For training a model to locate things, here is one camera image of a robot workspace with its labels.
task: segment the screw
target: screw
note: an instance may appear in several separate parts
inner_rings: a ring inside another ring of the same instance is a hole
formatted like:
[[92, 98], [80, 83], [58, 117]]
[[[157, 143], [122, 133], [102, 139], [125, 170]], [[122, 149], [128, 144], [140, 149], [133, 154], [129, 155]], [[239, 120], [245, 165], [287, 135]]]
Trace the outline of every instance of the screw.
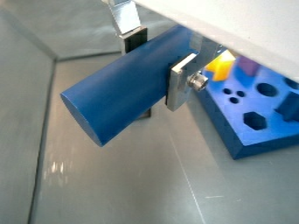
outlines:
[[198, 71], [188, 77], [186, 84], [193, 90], [200, 92], [208, 84], [208, 78]]

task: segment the gray floor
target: gray floor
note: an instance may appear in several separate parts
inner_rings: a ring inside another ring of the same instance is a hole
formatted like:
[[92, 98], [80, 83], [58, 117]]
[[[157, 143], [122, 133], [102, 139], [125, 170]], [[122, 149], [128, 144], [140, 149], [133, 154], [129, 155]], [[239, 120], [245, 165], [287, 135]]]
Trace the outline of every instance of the gray floor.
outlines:
[[58, 93], [116, 58], [57, 64], [33, 223], [297, 223], [299, 148], [233, 161], [193, 94], [92, 143]]
[[[2, 6], [58, 59], [118, 51], [108, 7], [100, 0], [5, 0]], [[149, 10], [137, 10], [149, 38], [173, 26]]]
[[0, 13], [0, 223], [26, 223], [52, 59]]

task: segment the metal clamp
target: metal clamp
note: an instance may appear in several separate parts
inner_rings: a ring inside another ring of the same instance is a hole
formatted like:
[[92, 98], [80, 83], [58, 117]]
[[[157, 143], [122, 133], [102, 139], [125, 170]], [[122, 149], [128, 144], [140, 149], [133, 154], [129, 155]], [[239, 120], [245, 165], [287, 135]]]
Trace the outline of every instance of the metal clamp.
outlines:
[[192, 34], [189, 45], [198, 52], [188, 54], [170, 66], [165, 96], [165, 105], [170, 111], [186, 102], [190, 89], [201, 91], [205, 88], [208, 78], [201, 75], [201, 69], [225, 50], [197, 33]]

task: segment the purple object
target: purple object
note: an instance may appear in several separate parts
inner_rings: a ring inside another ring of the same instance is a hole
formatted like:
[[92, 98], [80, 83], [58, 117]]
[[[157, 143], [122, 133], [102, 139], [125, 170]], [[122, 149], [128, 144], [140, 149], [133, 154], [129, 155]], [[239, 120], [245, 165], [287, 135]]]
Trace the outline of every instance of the purple object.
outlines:
[[244, 56], [239, 57], [237, 66], [248, 76], [255, 76], [260, 65]]

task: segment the white panel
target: white panel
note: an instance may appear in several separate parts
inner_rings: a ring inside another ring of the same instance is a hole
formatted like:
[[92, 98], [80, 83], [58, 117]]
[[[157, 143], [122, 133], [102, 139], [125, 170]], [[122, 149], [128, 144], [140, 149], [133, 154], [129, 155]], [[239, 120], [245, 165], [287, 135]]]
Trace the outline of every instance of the white panel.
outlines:
[[299, 81], [299, 1], [134, 0]]

